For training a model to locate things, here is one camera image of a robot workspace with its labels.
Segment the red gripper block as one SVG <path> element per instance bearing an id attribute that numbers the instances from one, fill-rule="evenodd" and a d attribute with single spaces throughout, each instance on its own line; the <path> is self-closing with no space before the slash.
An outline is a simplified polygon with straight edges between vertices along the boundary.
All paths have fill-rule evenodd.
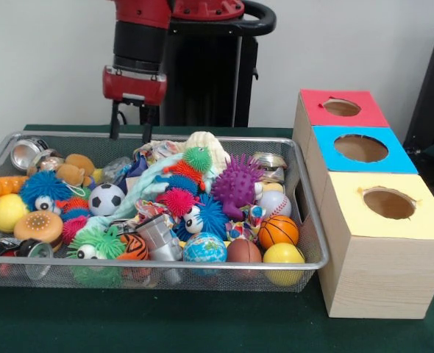
<path id="1" fill-rule="evenodd" d="M 152 139 L 155 106 L 160 106 L 167 88 L 165 74 L 146 74 L 121 70 L 106 65 L 102 72 L 102 91 L 106 99 L 113 100 L 110 120 L 110 139 L 117 140 L 121 123 L 119 103 L 144 103 L 140 107 L 140 124 L 143 126 L 142 143 Z"/>

